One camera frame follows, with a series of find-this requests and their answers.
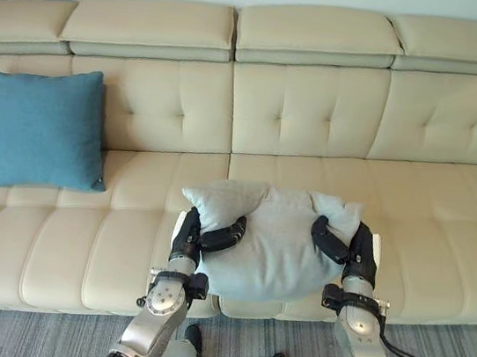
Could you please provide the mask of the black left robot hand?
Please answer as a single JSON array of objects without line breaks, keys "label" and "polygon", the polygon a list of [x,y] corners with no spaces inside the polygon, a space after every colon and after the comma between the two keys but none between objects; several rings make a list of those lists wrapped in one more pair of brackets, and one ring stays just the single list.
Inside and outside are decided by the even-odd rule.
[{"label": "black left robot hand", "polygon": [[238,244],[246,233],[246,217],[241,216],[232,226],[201,233],[197,208],[181,213],[175,225],[169,260],[191,259],[198,266],[203,253],[227,250]]}]

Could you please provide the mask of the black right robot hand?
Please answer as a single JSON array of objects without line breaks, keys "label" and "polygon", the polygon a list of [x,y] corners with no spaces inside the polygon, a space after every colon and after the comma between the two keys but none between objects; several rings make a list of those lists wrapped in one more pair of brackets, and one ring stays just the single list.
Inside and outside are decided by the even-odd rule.
[{"label": "black right robot hand", "polygon": [[370,283],[373,289],[375,288],[381,255],[379,234],[372,233],[364,222],[360,222],[349,245],[345,245],[329,229],[327,217],[320,215],[312,225],[311,235],[314,245],[342,267],[343,281],[348,277],[361,278]]}]

